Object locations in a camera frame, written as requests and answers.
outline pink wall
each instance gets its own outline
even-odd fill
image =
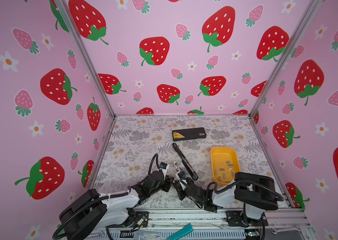
[[[262,137],[284,183],[292,197],[296,195],[296,206],[305,208],[320,239],[338,239],[338,48],[335,46],[338,46],[338,0],[330,0],[321,5],[298,43],[294,58],[289,58],[267,94],[257,124],[265,134]],[[285,90],[279,86],[282,80]],[[304,90],[308,82],[311,88]],[[305,106],[306,95],[309,99]],[[292,144],[291,126],[294,136],[300,136]]]
[[[115,85],[112,88],[111,83],[104,82],[115,113],[135,114],[143,108],[151,108],[154,113],[188,113],[202,107],[204,113],[226,114],[252,109],[257,100],[255,91],[262,89],[261,83],[275,65],[272,58],[261,58],[267,55],[268,47],[278,50],[286,45],[287,35],[293,33],[309,1],[109,0],[90,1],[90,5],[83,0],[66,2],[96,71]],[[209,36],[214,32],[219,35],[216,40]],[[200,84],[209,86],[213,79],[218,84],[203,89],[210,95],[206,96]],[[163,93],[157,93],[158,86]]]
[[[86,81],[87,70],[70,34],[59,23],[56,30],[55,23],[47,0],[0,1],[0,238],[51,239],[59,213],[84,191],[78,170],[82,172],[88,161],[96,159],[94,138],[101,145],[109,126],[110,118],[106,117],[93,82]],[[13,28],[27,33],[15,30],[15,35],[20,36],[17,40]],[[37,54],[29,50],[32,46],[27,39],[34,42],[32,50],[37,49]],[[73,66],[68,60],[69,49],[75,54],[75,59],[70,57]],[[56,68],[61,70],[44,77]],[[68,90],[64,92],[60,87],[67,83],[63,82],[64,73],[77,89],[73,90],[71,101],[69,88],[64,85]],[[93,97],[101,113],[95,131],[87,117]],[[82,120],[77,115],[77,103],[83,110],[79,113]],[[59,132],[55,125],[62,119],[70,128],[63,121]],[[78,143],[77,134],[81,136]],[[72,170],[74,152],[78,153],[78,162]],[[31,179],[15,185],[26,177]]]

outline white flower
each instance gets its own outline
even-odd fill
[[[282,9],[281,13],[287,12],[290,13],[290,10],[297,5],[297,3],[293,2],[294,0],[289,0],[284,2],[284,8]]]
[[[321,136],[325,136],[325,132],[329,131],[329,128],[325,127],[325,122],[316,124],[316,134],[321,134]]]
[[[324,228],[324,231],[325,231],[325,239],[327,239],[327,240],[337,240],[336,237],[335,237],[335,233],[333,231],[329,232],[326,228]]]
[[[43,40],[41,40],[42,44],[45,44],[47,46],[47,49],[50,50],[50,48],[54,47],[54,45],[50,41],[50,36],[45,36],[45,34],[41,33]]]
[[[194,71],[194,69],[195,69],[196,66],[197,66],[197,65],[194,64],[194,62],[192,61],[191,64],[188,64],[188,67],[189,67],[188,70]]]
[[[231,93],[231,98],[236,98],[239,94],[237,93],[237,91],[235,91],[234,93]]]
[[[129,0],[116,0],[116,3],[118,3],[118,9],[125,9],[126,10],[126,4]]]
[[[271,102],[269,103],[269,109],[272,109],[272,110],[273,110],[273,107],[274,107],[274,103],[273,103],[273,101],[271,101]]]
[[[142,81],[136,81],[135,86],[138,86],[139,88],[141,88],[141,86],[143,86]]]
[[[285,164],[283,159],[280,160],[280,167],[282,167],[282,169],[285,169],[285,167],[286,167],[286,164]]]
[[[324,36],[324,32],[328,29],[327,26],[324,26],[324,24],[321,24],[320,28],[317,29],[314,33],[316,34],[316,36],[314,37],[314,40],[316,40],[317,38],[322,38]]]
[[[316,182],[316,188],[321,189],[322,192],[325,192],[325,189],[329,189],[329,186],[325,184],[325,179],[319,180],[318,178],[316,178]]]
[[[86,80],[87,83],[90,83],[90,75],[89,75],[89,73],[85,74],[85,80]]]
[[[74,140],[76,141],[76,145],[78,145],[79,143],[82,143],[82,142],[81,142],[81,139],[82,139],[82,136],[80,136],[80,135],[77,133],[77,137],[74,138]]]
[[[32,226],[30,228],[30,233],[25,237],[25,240],[33,240],[35,237],[38,237],[40,235],[40,232],[38,231],[41,227],[41,224],[37,227]]]
[[[285,70],[285,67],[287,66],[288,62],[286,62],[283,66],[282,66],[282,70]]]
[[[33,131],[33,137],[38,135],[42,135],[42,129],[44,125],[43,124],[38,124],[37,121],[34,121],[33,126],[28,127],[30,131]]]
[[[19,61],[12,58],[12,56],[10,55],[10,53],[8,51],[5,52],[5,56],[0,55],[0,61],[3,62],[2,68],[4,70],[8,70],[10,68],[14,72],[17,72],[16,65],[19,63]]]
[[[75,192],[70,192],[70,195],[69,195],[69,197],[67,199],[67,201],[69,202],[69,204],[71,204],[72,202],[75,201],[75,198],[74,198],[75,194],[76,194]]]
[[[242,56],[239,50],[237,50],[235,53],[232,53],[232,60],[239,60],[239,57]]]

